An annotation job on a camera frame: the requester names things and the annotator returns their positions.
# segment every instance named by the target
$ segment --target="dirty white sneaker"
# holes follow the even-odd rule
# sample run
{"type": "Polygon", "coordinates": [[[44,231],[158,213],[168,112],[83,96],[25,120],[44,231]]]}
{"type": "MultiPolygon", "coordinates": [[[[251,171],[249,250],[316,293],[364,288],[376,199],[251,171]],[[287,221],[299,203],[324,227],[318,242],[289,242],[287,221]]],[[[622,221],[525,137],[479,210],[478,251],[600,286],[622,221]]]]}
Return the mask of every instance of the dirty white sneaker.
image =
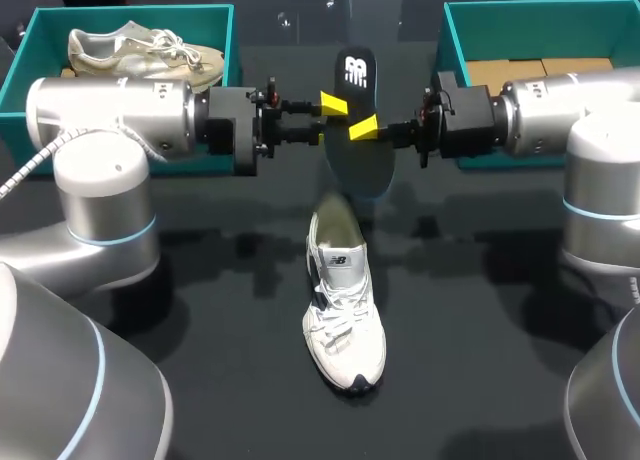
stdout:
{"type": "Polygon", "coordinates": [[[78,75],[187,80],[195,92],[216,84],[224,71],[222,52],[184,43],[171,30],[149,30],[135,22],[107,34],[71,30],[68,53],[78,75]]]}
{"type": "Polygon", "coordinates": [[[367,246],[337,195],[326,197],[313,215],[307,269],[313,294],[302,330],[311,356],[337,388],[369,390],[382,376],[386,339],[373,302],[367,246]]]}

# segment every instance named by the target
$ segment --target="teal box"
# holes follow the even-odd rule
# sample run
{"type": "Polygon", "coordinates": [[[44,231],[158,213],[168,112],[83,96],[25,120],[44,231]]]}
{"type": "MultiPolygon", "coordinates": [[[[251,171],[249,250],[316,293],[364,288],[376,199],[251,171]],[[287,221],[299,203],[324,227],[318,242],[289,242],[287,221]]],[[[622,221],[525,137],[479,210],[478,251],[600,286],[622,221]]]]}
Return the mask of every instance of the teal box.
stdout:
{"type": "MultiPolygon", "coordinates": [[[[0,136],[15,164],[21,167],[36,153],[29,139],[25,104],[31,84],[41,77],[58,77],[68,66],[67,42],[74,28],[109,33],[129,20],[147,28],[169,29],[185,43],[216,48],[225,53],[223,87],[239,86],[241,68],[233,5],[162,5],[96,8],[38,8],[0,90],[0,136]]],[[[204,157],[175,164],[151,163],[158,174],[220,175],[232,171],[229,156],[204,157]]],[[[51,161],[35,174],[51,174],[51,161]]]]}
{"type": "MultiPolygon", "coordinates": [[[[467,61],[604,57],[614,68],[640,65],[638,0],[445,3],[435,68],[470,86],[467,61]]],[[[458,161],[469,169],[563,164],[563,156],[514,160],[502,153],[458,161]]]]}

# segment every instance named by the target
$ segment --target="blue ring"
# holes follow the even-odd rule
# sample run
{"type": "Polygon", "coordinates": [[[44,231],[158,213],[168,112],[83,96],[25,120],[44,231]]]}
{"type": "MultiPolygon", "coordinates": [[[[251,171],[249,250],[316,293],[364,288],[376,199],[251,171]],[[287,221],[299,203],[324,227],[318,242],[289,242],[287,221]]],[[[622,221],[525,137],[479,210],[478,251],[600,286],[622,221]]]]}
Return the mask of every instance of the blue ring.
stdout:
{"type": "Polygon", "coordinates": [[[633,215],[605,215],[603,213],[588,212],[587,210],[582,210],[581,208],[574,207],[564,198],[562,199],[562,202],[568,210],[572,211],[573,213],[577,213],[578,215],[582,215],[583,217],[595,218],[597,220],[612,220],[618,222],[640,220],[640,213],[636,213],[633,215]]]}
{"type": "Polygon", "coordinates": [[[638,412],[633,407],[633,404],[631,403],[631,399],[627,394],[627,390],[624,388],[624,384],[622,383],[622,376],[620,375],[620,365],[618,364],[618,340],[620,338],[620,330],[622,329],[622,324],[629,317],[629,315],[631,315],[631,313],[632,312],[629,312],[627,316],[622,319],[622,321],[620,322],[620,325],[618,325],[618,328],[616,329],[616,333],[613,337],[613,348],[611,352],[611,357],[613,359],[613,376],[616,379],[616,385],[618,386],[618,390],[620,391],[620,396],[622,397],[622,401],[627,407],[627,409],[629,410],[629,413],[631,414],[631,417],[633,418],[633,420],[636,422],[636,425],[640,428],[640,415],[638,415],[638,412]]]}
{"type": "Polygon", "coordinates": [[[93,323],[88,317],[85,317],[91,327],[93,328],[93,332],[96,335],[96,341],[98,343],[98,376],[96,378],[96,385],[93,389],[93,394],[91,395],[91,401],[89,402],[89,406],[87,407],[87,411],[76,430],[76,433],[73,434],[71,440],[62,451],[62,453],[58,456],[58,460],[68,460],[68,458],[73,454],[74,450],[78,447],[78,444],[84,437],[84,434],[87,433],[87,429],[91,424],[91,420],[93,420],[93,416],[98,409],[98,403],[100,402],[100,396],[102,395],[102,389],[104,387],[104,377],[106,370],[106,360],[104,353],[104,343],[102,341],[102,335],[100,335],[100,331],[98,327],[96,327],[95,323],[93,323]]]}
{"type": "Polygon", "coordinates": [[[102,241],[101,240],[87,240],[85,238],[79,237],[78,235],[73,233],[70,229],[69,229],[69,234],[73,238],[78,240],[79,242],[86,243],[87,245],[93,245],[94,247],[112,247],[114,245],[122,245],[123,243],[131,242],[131,241],[135,240],[136,238],[141,237],[142,235],[147,233],[149,230],[151,230],[151,228],[153,228],[153,225],[155,223],[156,223],[156,217],[154,215],[154,217],[153,217],[153,219],[151,219],[151,222],[149,223],[149,225],[144,227],[138,233],[134,233],[133,235],[129,235],[128,237],[118,238],[116,240],[102,240],[102,241]]]}

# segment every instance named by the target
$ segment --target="black table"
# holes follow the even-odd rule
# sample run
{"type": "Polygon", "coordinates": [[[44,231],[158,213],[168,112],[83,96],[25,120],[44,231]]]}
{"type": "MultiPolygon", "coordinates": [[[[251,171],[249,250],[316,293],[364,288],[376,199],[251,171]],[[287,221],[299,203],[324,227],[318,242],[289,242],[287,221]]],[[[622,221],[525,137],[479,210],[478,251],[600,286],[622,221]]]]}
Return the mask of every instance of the black table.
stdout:
{"type": "MultiPolygon", "coordinates": [[[[283,96],[332,82],[339,47],[242,50],[247,84],[283,96]]],[[[383,122],[419,102],[435,44],[374,49],[383,122]]],[[[9,176],[6,153],[0,165],[9,176]]],[[[383,385],[335,394],[302,336],[305,236],[333,188],[321,147],[285,146],[257,178],[154,179],[166,261],[132,289],[73,300],[147,354],[175,402],[173,460],[570,459],[561,424],[573,366],[612,325],[598,297],[624,280],[558,268],[562,173],[462,173],[398,152],[370,239],[387,333],[383,385]]],[[[0,233],[61,219],[55,188],[2,202],[0,233]]]]}

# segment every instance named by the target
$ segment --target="cardboard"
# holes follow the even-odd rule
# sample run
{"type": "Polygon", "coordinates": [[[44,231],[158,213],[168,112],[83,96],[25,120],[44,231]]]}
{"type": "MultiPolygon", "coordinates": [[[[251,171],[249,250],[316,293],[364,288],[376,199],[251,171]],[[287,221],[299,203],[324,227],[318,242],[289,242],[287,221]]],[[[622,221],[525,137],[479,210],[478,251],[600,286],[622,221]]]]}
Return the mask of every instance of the cardboard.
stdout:
{"type": "Polygon", "coordinates": [[[488,60],[467,62],[467,70],[472,85],[486,85],[492,96],[500,94],[504,85],[509,60],[488,60]]]}
{"type": "Polygon", "coordinates": [[[608,58],[543,58],[542,66],[547,76],[613,70],[608,58]]]}
{"type": "Polygon", "coordinates": [[[472,85],[486,85],[491,96],[510,80],[565,73],[612,70],[608,58],[545,58],[542,60],[483,60],[466,62],[472,85]]]}
{"type": "Polygon", "coordinates": [[[544,77],[540,60],[487,60],[467,62],[472,85],[486,85],[491,96],[500,94],[509,80],[544,77]]]}

